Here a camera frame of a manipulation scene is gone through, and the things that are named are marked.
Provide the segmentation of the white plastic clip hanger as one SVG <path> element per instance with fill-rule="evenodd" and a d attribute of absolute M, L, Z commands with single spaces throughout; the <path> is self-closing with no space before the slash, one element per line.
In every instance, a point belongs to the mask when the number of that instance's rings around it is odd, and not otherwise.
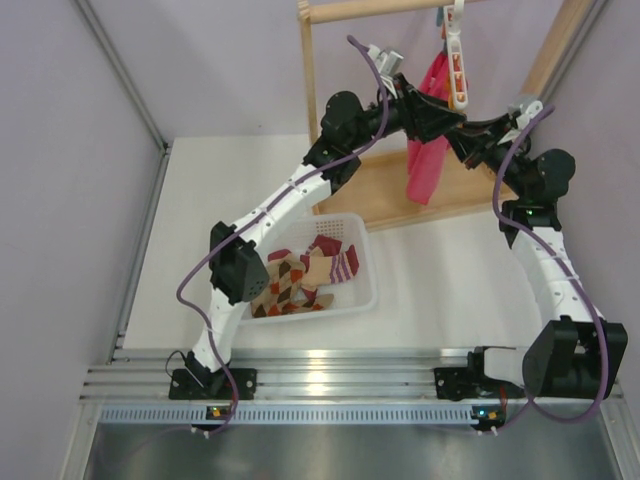
<path fill-rule="evenodd" d="M 469 94 L 461 42 L 464 0 L 455 0 L 442 7 L 442 33 L 448 60 L 449 95 L 454 96 L 457 111 L 468 107 Z"/>

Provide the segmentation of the striped beige maroon sock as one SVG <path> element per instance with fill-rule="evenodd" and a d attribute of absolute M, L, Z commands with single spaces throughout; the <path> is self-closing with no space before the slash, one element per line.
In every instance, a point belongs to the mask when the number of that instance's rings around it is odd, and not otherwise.
<path fill-rule="evenodd" d="M 354 245 L 332 257 L 302 255 L 300 260 L 306 267 L 302 285 L 308 289 L 353 280 L 360 267 Z"/>

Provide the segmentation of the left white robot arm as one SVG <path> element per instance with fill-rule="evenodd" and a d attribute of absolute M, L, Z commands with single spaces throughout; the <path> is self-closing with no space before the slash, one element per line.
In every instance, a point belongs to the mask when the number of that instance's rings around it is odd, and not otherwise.
<path fill-rule="evenodd" d="M 253 369 L 231 369 L 231 346 L 239 322 L 266 287 L 265 256 L 274 241 L 303 213 L 341 189 L 360 167 L 360 155 L 379 139 L 402 131 L 423 143 L 459 127 L 465 115 L 444 100 L 426 95 L 403 75 L 392 80 L 395 93 L 380 93 L 378 103 L 363 107 L 358 96 L 341 91 L 330 97 L 321 134 L 285 183 L 250 213 L 231 225 L 217 223 L 210 251 L 199 262 L 211 271 L 210 306 L 203 310 L 184 298 L 204 328 L 183 365 L 171 375 L 172 400 L 250 398 L 242 381 L 255 379 Z"/>

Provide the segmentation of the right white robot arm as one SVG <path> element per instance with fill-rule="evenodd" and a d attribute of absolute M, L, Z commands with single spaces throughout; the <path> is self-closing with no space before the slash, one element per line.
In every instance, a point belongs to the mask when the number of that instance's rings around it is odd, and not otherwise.
<path fill-rule="evenodd" d="M 576 171 L 574 157 L 551 149 L 528 156 L 528 126 L 505 114 L 466 122 L 446 134 L 467 168 L 487 166 L 516 199 L 498 203 L 499 229 L 523 268 L 544 326 L 527 348 L 479 346 L 463 367 L 435 369 L 437 395 L 459 401 L 513 394 L 605 399 L 628 343 L 587 298 L 565 250 L 557 202 Z"/>

